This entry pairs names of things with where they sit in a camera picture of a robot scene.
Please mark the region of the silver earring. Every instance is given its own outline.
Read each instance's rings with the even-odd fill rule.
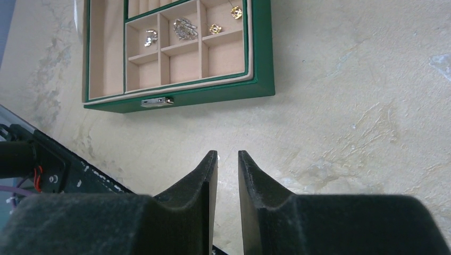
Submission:
[[[158,32],[153,29],[146,30],[146,32],[148,35],[146,38],[146,43],[144,43],[144,47],[149,47],[158,41]]]
[[[174,21],[174,32],[179,40],[194,40],[198,38],[198,33],[195,30],[197,27],[191,24],[191,21],[185,18],[178,18]]]

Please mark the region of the table surface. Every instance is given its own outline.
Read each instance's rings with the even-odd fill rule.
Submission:
[[[0,104],[137,193],[160,193],[217,150],[214,244],[230,254],[243,252],[238,150],[297,193],[415,196],[450,243],[451,2],[272,10],[274,97],[114,114],[81,104],[73,1],[17,0]]]

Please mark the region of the jewelry box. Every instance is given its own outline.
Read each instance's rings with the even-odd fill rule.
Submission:
[[[270,0],[86,0],[85,21],[85,108],[275,94]]]

